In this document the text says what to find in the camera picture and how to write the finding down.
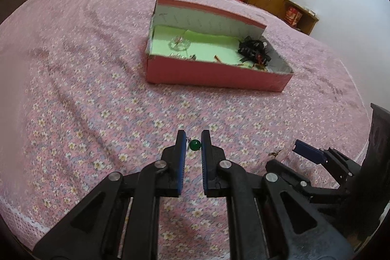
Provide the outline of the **green bead earring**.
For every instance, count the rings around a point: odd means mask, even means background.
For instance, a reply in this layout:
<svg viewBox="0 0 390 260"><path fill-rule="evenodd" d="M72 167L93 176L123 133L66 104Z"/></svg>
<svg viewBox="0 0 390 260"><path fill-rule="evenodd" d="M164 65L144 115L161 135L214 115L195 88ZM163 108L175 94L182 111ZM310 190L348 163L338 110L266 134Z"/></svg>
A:
<svg viewBox="0 0 390 260"><path fill-rule="evenodd" d="M191 151L199 151L202 148L202 143L198 139L187 138L188 149Z"/></svg>

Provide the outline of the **black feather hair accessory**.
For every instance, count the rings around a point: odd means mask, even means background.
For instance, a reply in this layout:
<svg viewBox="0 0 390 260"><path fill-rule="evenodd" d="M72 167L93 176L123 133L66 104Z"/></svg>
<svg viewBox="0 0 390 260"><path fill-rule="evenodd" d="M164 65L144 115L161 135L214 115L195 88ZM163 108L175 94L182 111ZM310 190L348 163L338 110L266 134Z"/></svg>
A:
<svg viewBox="0 0 390 260"><path fill-rule="evenodd" d="M237 53L242 56L241 62L251 61L255 64L267 65L271 60L268 54L268 42L262 39L252 39L247 36L242 42L239 42Z"/></svg>

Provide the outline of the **small gold earrings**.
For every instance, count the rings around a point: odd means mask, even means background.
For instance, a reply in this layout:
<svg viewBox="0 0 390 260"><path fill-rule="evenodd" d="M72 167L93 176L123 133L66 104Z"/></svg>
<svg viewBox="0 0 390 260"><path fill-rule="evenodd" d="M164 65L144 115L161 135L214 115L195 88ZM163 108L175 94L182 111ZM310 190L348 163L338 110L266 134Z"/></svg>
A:
<svg viewBox="0 0 390 260"><path fill-rule="evenodd" d="M268 156L273 157L273 158L276 158L277 155L279 155L281 152L282 152L282 150L278 150L278 151L275 151L275 152L271 152L271 153L268 153Z"/></svg>

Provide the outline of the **red gift box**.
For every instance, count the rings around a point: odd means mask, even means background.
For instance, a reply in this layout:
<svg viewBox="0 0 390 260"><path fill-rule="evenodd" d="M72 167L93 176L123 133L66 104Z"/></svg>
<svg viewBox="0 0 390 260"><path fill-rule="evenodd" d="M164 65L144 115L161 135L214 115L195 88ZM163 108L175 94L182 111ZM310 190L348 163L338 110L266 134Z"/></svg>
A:
<svg viewBox="0 0 390 260"><path fill-rule="evenodd" d="M296 27L302 16L303 14L299 9L289 6L286 10L284 21L290 26Z"/></svg>

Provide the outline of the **pink floral bedspread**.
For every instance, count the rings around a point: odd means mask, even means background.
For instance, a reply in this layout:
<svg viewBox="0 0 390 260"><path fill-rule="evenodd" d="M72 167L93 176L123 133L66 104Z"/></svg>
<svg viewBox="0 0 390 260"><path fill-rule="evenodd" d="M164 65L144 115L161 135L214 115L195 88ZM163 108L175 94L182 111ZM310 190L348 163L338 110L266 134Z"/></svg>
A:
<svg viewBox="0 0 390 260"><path fill-rule="evenodd" d="M252 173L268 153L315 185L327 172L291 152L296 139L361 162L370 120L341 61L270 13L233 0L181 0L267 26L292 66L282 93L146 82L156 0L28 0L1 24L1 215L33 248L110 172L141 170L178 130Z"/></svg>

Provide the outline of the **pink cardboard box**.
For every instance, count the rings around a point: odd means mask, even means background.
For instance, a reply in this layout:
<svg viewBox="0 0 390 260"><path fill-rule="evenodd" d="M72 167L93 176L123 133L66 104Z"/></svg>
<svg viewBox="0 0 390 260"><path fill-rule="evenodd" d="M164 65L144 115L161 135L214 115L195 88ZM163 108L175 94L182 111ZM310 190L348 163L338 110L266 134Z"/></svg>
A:
<svg viewBox="0 0 390 260"><path fill-rule="evenodd" d="M157 0L146 47L146 80L282 92L293 77L288 62L264 37L267 26L223 9L179 0ZM241 62L247 36L268 42L267 65Z"/></svg>

